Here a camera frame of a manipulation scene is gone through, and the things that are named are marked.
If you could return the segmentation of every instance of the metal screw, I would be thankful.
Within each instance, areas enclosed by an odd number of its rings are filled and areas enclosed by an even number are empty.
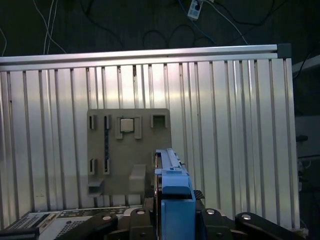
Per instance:
[[[224,236],[221,232],[217,232],[215,235],[216,235],[218,238],[223,238],[223,236]]]
[[[209,214],[209,215],[213,215],[213,214],[215,214],[215,211],[213,209],[208,209],[206,211],[206,213]]]
[[[108,220],[111,219],[111,217],[110,216],[104,216],[102,219],[105,220],[105,221],[108,221]]]
[[[241,216],[244,220],[250,220],[251,217],[248,214],[244,214]]]

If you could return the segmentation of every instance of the black cable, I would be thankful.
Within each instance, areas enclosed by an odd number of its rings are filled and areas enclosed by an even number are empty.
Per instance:
[[[106,32],[110,33],[121,45],[122,48],[124,48],[124,44],[122,43],[120,37],[118,37],[111,29],[105,27],[105,26],[102,26],[100,25],[99,23],[97,23],[95,20],[93,20],[87,13],[86,13],[86,10],[84,8],[84,5],[82,3],[82,0],[79,0],[80,2],[80,6],[81,6],[81,10],[83,12],[83,14],[85,15],[85,17],[93,24],[95,25],[96,27],[100,28],[100,29],[103,29],[105,30]]]
[[[270,14],[268,14],[268,15],[261,21],[261,23],[262,23],[261,26],[268,20],[269,17],[271,17],[272,14],[274,14],[276,11],[278,11],[278,10],[279,10],[284,4],[286,4],[287,2],[288,2],[288,0],[283,1],[279,6],[277,6],[274,10],[272,10],[272,11],[270,12]],[[231,44],[231,43],[233,43],[234,41],[242,38],[243,36],[245,36],[245,35],[247,35],[248,33],[250,33],[250,32],[251,32],[253,29],[255,29],[256,27],[258,27],[258,26],[252,26],[252,27],[250,27],[244,34],[242,34],[241,36],[238,36],[238,37],[234,38],[233,40],[227,42],[226,44]]]
[[[196,32],[194,31],[194,29],[193,29],[191,26],[187,25],[187,24],[181,24],[181,25],[177,26],[177,27],[171,32],[170,37],[169,37],[169,39],[168,39],[168,46],[170,46],[170,42],[171,42],[173,36],[175,35],[175,33],[177,32],[177,30],[180,29],[180,28],[183,28],[183,27],[184,27],[184,28],[188,28],[189,30],[191,30],[191,32],[192,32],[192,34],[193,34],[193,41],[192,41],[192,42],[195,41],[195,39],[196,39]]]
[[[89,5],[88,5],[88,7],[87,7],[87,9],[86,9],[86,11],[85,11],[85,15],[87,15],[87,16],[89,15],[94,1],[95,1],[95,0],[90,0]]]
[[[315,157],[320,157],[320,154],[308,155],[308,156],[299,156],[298,159],[310,159],[310,158],[315,158]]]
[[[156,34],[158,34],[159,36],[161,36],[162,39],[163,39],[164,42],[165,42],[165,47],[166,47],[167,49],[169,48],[169,43],[168,43],[168,41],[167,41],[167,38],[166,38],[166,36],[165,36],[162,32],[160,32],[160,31],[158,31],[158,30],[149,30],[149,31],[147,31],[146,33],[144,33],[144,35],[143,35],[143,37],[142,37],[143,49],[146,49],[146,45],[145,45],[146,36],[147,36],[148,34],[151,34],[151,33],[156,33]]]
[[[301,64],[301,67],[298,71],[298,73],[293,77],[294,79],[296,79],[297,77],[299,77],[301,71],[302,71],[302,68],[304,67],[306,61],[310,58],[311,54],[317,49],[317,47],[319,46],[319,43],[320,41],[318,41],[315,46],[309,51],[309,53],[307,54],[307,56],[304,58],[302,64]]]
[[[264,24],[264,22],[267,20],[267,18],[270,16],[274,6],[275,6],[275,0],[272,0],[272,4],[271,7],[269,8],[268,13],[266,14],[266,16],[264,17],[264,19],[262,19],[260,22],[258,23],[254,23],[254,22],[246,22],[246,21],[239,21],[237,19],[235,19],[235,17],[232,15],[232,13],[227,9],[227,7],[225,7],[222,3],[218,2],[218,1],[214,1],[214,3],[216,3],[218,6],[222,7],[229,15],[230,17],[233,19],[233,21],[237,24],[242,24],[242,25],[250,25],[250,26],[262,26]]]
[[[200,36],[200,37],[197,37],[197,38],[194,39],[194,41],[193,41],[193,43],[192,43],[192,47],[195,47],[195,46],[196,46],[196,42],[197,42],[198,40],[200,40],[200,39],[207,39],[209,42],[212,43],[211,39],[209,39],[208,37],[206,37],[206,36]]]

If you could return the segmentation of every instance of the dark background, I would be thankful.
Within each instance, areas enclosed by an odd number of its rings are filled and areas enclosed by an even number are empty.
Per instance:
[[[203,35],[186,17],[178,0],[95,0],[88,16],[108,30],[97,27],[89,21],[82,11],[80,0],[58,1],[52,38],[68,54],[245,44],[236,30],[206,3],[196,24],[214,39],[217,45],[202,37]],[[85,9],[89,1],[82,0]],[[191,0],[181,1],[188,11]],[[273,1],[218,0],[218,2],[226,6],[238,21],[259,23],[267,15]],[[248,43],[250,45],[291,43],[293,63],[303,61],[311,49],[314,49],[311,57],[319,54],[320,46],[317,46],[317,42],[320,40],[320,1],[275,0],[274,8],[283,2],[285,4],[262,26],[253,28],[245,35]],[[52,1],[36,0],[36,3],[48,20]],[[224,9],[218,5],[216,7],[230,18]],[[243,34],[252,28],[250,25],[237,23],[236,25]],[[32,0],[0,0],[0,28],[7,38],[4,56],[43,53],[46,28]],[[3,46],[4,40],[0,36],[0,50]],[[50,45],[49,54],[62,53],[55,44]],[[296,116],[320,114],[319,75],[320,68],[315,68],[302,72],[294,80]],[[315,188],[320,186],[319,168],[320,164],[312,164],[304,174]],[[313,192],[306,184],[303,186],[309,190],[300,194],[301,218],[315,232],[319,225],[319,209],[315,202],[319,204],[319,201],[315,201]]]

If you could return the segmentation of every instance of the aluminum panel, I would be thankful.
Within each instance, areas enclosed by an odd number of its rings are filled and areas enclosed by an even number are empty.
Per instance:
[[[200,141],[202,152],[203,184],[206,206],[209,208],[220,208],[219,179],[217,176],[216,158],[216,134],[214,132],[214,111],[212,92],[212,68],[209,62],[198,62],[197,80],[199,84],[199,104],[200,104]]]
[[[271,81],[268,60],[257,61],[259,113],[260,113],[260,141],[262,157],[262,215],[277,222],[277,199],[275,180],[275,152],[273,134],[273,106],[271,100]]]
[[[59,121],[59,144],[64,191],[63,205],[67,209],[79,207],[77,166],[74,134],[74,105],[72,100],[71,70],[57,71],[57,110]]]
[[[29,127],[26,120],[26,93],[25,72],[16,71],[10,73],[9,85],[11,86],[12,99],[12,127],[14,142],[15,174],[17,184],[18,216],[22,217],[30,209],[34,208],[33,180],[31,172],[30,149],[27,135]]]
[[[85,68],[75,68],[72,77],[72,100],[74,104],[75,121],[75,148],[77,161],[77,182],[79,184],[79,205],[81,208],[94,207],[94,200],[88,197],[88,164],[87,164],[87,119],[82,116],[88,111],[88,89],[87,70]]]
[[[283,210],[279,212],[277,221],[286,228],[291,228],[287,219],[291,217],[290,194],[287,189],[290,186],[290,167],[289,167],[289,148],[288,148],[288,126],[287,122],[286,99],[283,94],[286,92],[284,61],[273,59],[272,85],[273,85],[273,107],[274,107],[274,128],[275,134],[275,179],[277,181],[277,207]]]
[[[287,128],[288,128],[288,149],[289,149],[289,170],[290,170],[290,200],[291,200],[291,225],[296,227],[300,225],[299,212],[299,188],[298,188],[298,166],[296,151],[296,131],[295,131],[295,107],[294,107],[294,87],[292,79],[291,59],[286,59],[284,63],[284,82],[285,99],[287,109]]]
[[[183,107],[182,112],[184,113],[184,161],[188,169],[192,186],[195,186],[195,160],[194,160],[194,149],[193,149],[193,128],[192,128],[192,115],[191,115],[191,92],[190,92],[190,75],[188,63],[182,64],[182,77],[183,77]]]
[[[169,108],[173,147],[207,207],[221,208],[228,217],[248,210],[298,228],[291,60],[276,59],[276,50],[272,45],[1,58],[2,227],[38,206],[61,210],[139,201],[137,195],[87,196],[87,109]]]
[[[58,209],[56,191],[56,172],[53,147],[53,125],[51,119],[51,99],[50,99],[50,74],[48,70],[41,73],[40,95],[42,97],[42,131],[44,144],[44,162],[47,178],[47,198],[49,210]]]
[[[199,103],[199,82],[198,66],[189,63],[189,91],[190,91],[190,108],[191,108],[191,126],[192,126],[192,150],[193,150],[193,171],[194,171],[194,188],[205,194],[203,181],[203,162],[201,151],[201,126],[200,126],[200,103]]]
[[[220,208],[230,218],[233,216],[232,203],[232,168],[231,168],[231,138],[229,129],[228,109],[228,79],[225,63],[223,61],[213,62],[213,89],[216,125],[216,174],[219,183]]]
[[[55,70],[49,71],[49,90],[48,90],[48,99],[50,101],[49,107],[49,118],[51,118],[51,123],[49,122],[49,127],[51,125],[51,133],[50,129],[48,134],[52,134],[52,154],[53,154],[53,162],[54,162],[54,179],[55,179],[55,196],[56,196],[56,209],[64,209],[64,199],[65,192],[63,175],[62,171],[62,159],[61,159],[61,146],[60,146],[60,131],[59,131],[59,115],[58,115],[58,72]]]
[[[34,210],[45,211],[47,206],[46,172],[43,124],[41,114],[39,71],[25,73],[26,95],[28,109],[29,149],[31,157],[31,174],[33,182]]]
[[[233,212],[239,213],[242,211],[242,195],[241,195],[241,184],[240,184],[240,172],[239,170],[239,161],[238,161],[238,125],[237,125],[237,89],[235,84],[235,71],[234,71],[234,62],[227,62],[227,74],[228,74],[228,87],[229,87],[229,109],[230,109],[230,127],[231,127],[231,172],[233,172],[233,196],[232,200],[234,201]]]
[[[178,154],[182,162],[185,162],[184,150],[184,133],[183,133],[183,116],[182,116],[182,92],[181,92],[181,77],[180,66],[178,63],[167,65],[168,78],[168,95],[169,95],[169,110],[175,112],[171,120],[171,141],[172,148]]]
[[[233,169],[233,174],[238,172],[239,179],[236,181],[240,190],[240,212],[246,212],[248,210],[247,201],[247,159],[246,159],[246,142],[245,134],[246,127],[244,126],[244,106],[243,106],[243,69],[242,64],[239,61],[233,63],[233,74],[234,74],[234,97],[236,102],[236,131],[232,131],[237,140],[237,149],[233,151],[233,160],[237,158],[238,166]]]
[[[244,157],[246,159],[246,187],[247,187],[247,210],[257,211],[255,196],[255,169],[253,153],[253,129],[252,129],[252,109],[251,109],[251,86],[250,86],[250,62],[242,61],[242,93],[243,93],[243,114],[244,114]]]
[[[262,155],[261,155],[261,141],[260,141],[260,108],[258,104],[259,93],[258,93],[258,78],[257,78],[257,66],[255,61],[251,60],[249,65],[249,88],[250,88],[250,106],[251,106],[251,132],[252,132],[252,155],[253,165],[248,168],[249,171],[254,173],[254,209],[250,209],[256,214],[262,216],[263,205],[262,205]]]

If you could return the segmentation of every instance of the wire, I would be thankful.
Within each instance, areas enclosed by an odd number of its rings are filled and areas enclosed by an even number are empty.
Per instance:
[[[304,67],[306,61],[310,58],[311,54],[317,49],[318,45],[319,45],[320,41],[318,41],[315,46],[313,46],[313,48],[309,51],[309,53],[307,54],[307,56],[304,58],[302,64],[301,64],[301,67],[299,69],[299,71],[297,72],[297,74],[295,76],[293,76],[293,79],[296,79],[297,77],[299,77],[301,71],[302,71],[302,68]]]
[[[52,13],[52,7],[54,6],[54,3],[55,3],[55,0],[52,0],[50,11],[49,11],[48,28],[50,28],[51,13]],[[44,45],[43,45],[43,55],[46,54],[46,46],[47,46],[48,34],[49,34],[49,31],[46,31],[45,38],[44,38]]]
[[[300,222],[302,222],[303,225],[304,225],[304,227],[305,227],[306,229],[308,229],[307,224],[305,224],[305,222],[304,222],[301,218],[300,218]]]
[[[40,16],[42,17],[42,20],[43,20],[43,23],[44,23],[44,26],[45,26],[47,32],[49,32],[49,28],[48,28],[48,25],[47,25],[47,23],[46,23],[46,20],[45,20],[44,16],[42,15],[42,13],[40,12],[40,10],[38,9],[35,0],[32,0],[32,1],[33,1],[33,3],[34,3],[35,9],[37,10],[37,12],[38,12],[38,13],[40,14]],[[49,36],[49,39],[50,39],[55,45],[57,45],[65,54],[67,53],[58,43],[56,43],[56,41],[54,41],[54,40],[52,39],[52,37],[51,37],[50,35],[48,35],[48,36]]]
[[[222,8],[230,15],[230,17],[233,19],[233,21],[234,21],[235,23],[237,23],[237,24],[249,25],[249,26],[256,26],[256,27],[263,25],[264,19],[261,20],[261,21],[258,22],[258,23],[246,22],[246,21],[239,21],[239,20],[235,19],[235,17],[233,16],[233,14],[232,14],[232,13],[228,10],[228,8],[226,8],[222,3],[218,2],[218,1],[214,1],[214,3],[217,4],[217,5],[219,5],[220,7],[222,7]],[[272,0],[272,5],[271,5],[272,7],[269,9],[269,11],[268,11],[268,13],[267,13],[266,16],[268,16],[268,15],[271,13],[272,9],[274,8],[274,5],[275,5],[275,0]]]
[[[197,37],[194,39],[193,43],[192,43],[192,47],[195,47],[196,46],[196,42],[200,39],[207,39],[210,41],[210,39],[208,39],[206,36],[200,36],[200,37]]]
[[[146,46],[145,46],[146,36],[147,36],[148,34],[151,34],[151,33],[156,33],[156,34],[158,34],[159,36],[161,36],[161,38],[162,38],[162,39],[164,40],[164,42],[165,42],[165,47],[166,47],[167,49],[169,48],[169,43],[168,43],[165,35],[164,35],[162,32],[160,32],[160,31],[158,31],[158,30],[149,30],[149,31],[147,31],[147,32],[143,35],[143,37],[142,37],[142,45],[143,45],[143,48],[144,48],[144,49],[146,49]]]
[[[192,32],[192,34],[193,34],[193,41],[192,41],[192,42],[195,41],[195,39],[196,39],[196,33],[195,33],[194,29],[193,29],[191,26],[187,25],[187,24],[181,24],[181,25],[177,26],[177,27],[171,32],[171,35],[170,35],[169,40],[168,40],[168,45],[170,45],[170,42],[171,42],[173,36],[175,35],[175,33],[178,31],[178,29],[183,28],[183,27],[188,28],[188,29]]]
[[[96,27],[100,28],[100,29],[103,29],[105,30],[106,32],[110,33],[121,45],[122,48],[124,48],[124,44],[122,43],[120,37],[118,37],[112,30],[110,30],[109,28],[105,27],[105,26],[102,26],[100,25],[99,23],[97,23],[95,20],[93,20],[90,16],[89,16],[89,13],[86,14],[86,10],[84,8],[84,5],[82,3],[82,0],[79,0],[80,2],[80,6],[81,6],[81,10],[83,12],[83,14],[85,15],[85,17],[93,24],[95,25]]]
[[[299,156],[298,159],[310,159],[310,158],[316,158],[316,157],[320,157],[320,154],[308,155],[308,156]]]
[[[209,4],[211,7],[214,8],[214,10],[220,14],[225,20],[227,20],[233,27],[234,29],[240,34],[240,36],[242,37],[243,41],[245,42],[245,44],[249,45],[249,43],[247,42],[247,40],[245,39],[245,37],[242,35],[242,33],[240,32],[240,30],[237,28],[236,25],[234,25],[234,23],[232,21],[230,21],[225,15],[223,15],[210,1],[208,0],[204,0],[207,4]]]
[[[51,36],[51,37],[52,37],[52,33],[53,33],[53,31],[54,31],[54,26],[55,26],[55,20],[56,20],[56,15],[57,15],[58,1],[59,1],[59,0],[56,0],[56,2],[55,2],[54,17],[53,17],[52,27],[51,27],[51,33],[50,33],[50,36]],[[46,54],[47,54],[47,55],[49,54],[50,43],[51,43],[51,42],[49,41],[48,49],[46,50]]]
[[[284,4],[286,4],[288,2],[288,0],[285,0],[285,1],[283,1],[279,6],[277,6],[274,10],[272,10],[271,8],[271,11],[270,11],[270,13],[268,13],[266,16],[265,16],[265,18],[261,21],[261,25],[260,26],[262,26],[263,24],[265,24],[265,22],[268,20],[268,18],[272,15],[272,14],[274,14],[276,11],[278,11]],[[229,42],[227,42],[226,44],[231,44],[231,43],[233,43],[234,41],[236,41],[236,40],[238,40],[238,39],[240,39],[241,37],[243,37],[243,36],[245,36],[245,35],[247,35],[248,33],[250,33],[253,29],[255,29],[257,26],[252,26],[252,27],[250,27],[249,29],[248,29],[248,31],[246,31],[244,34],[242,34],[242,36],[238,36],[238,37],[236,37],[235,39],[233,39],[233,40],[231,40],[231,41],[229,41]]]
[[[1,34],[2,34],[2,36],[3,36],[3,39],[4,39],[4,48],[3,48],[3,50],[2,50],[2,54],[1,54],[1,57],[3,57],[4,55],[5,55],[5,52],[6,52],[6,49],[7,49],[7,38],[6,38],[6,36],[5,36],[5,34],[4,34],[4,32],[2,31],[2,29],[1,29],[1,27],[0,27],[0,32],[1,32]]]
[[[217,43],[216,43],[210,36],[208,36],[204,31],[202,31],[201,28],[200,28],[194,21],[192,21],[192,20],[188,17],[188,13],[187,13],[184,5],[182,4],[181,0],[178,0],[178,1],[179,1],[179,4],[180,4],[180,6],[181,6],[181,8],[182,8],[182,10],[183,10],[183,12],[184,12],[184,14],[185,14],[186,17],[191,21],[191,23],[195,26],[195,28],[198,29],[198,31],[199,31],[200,33],[202,33],[204,36],[206,36],[208,39],[210,39],[210,41],[211,41],[213,44],[217,45]]]

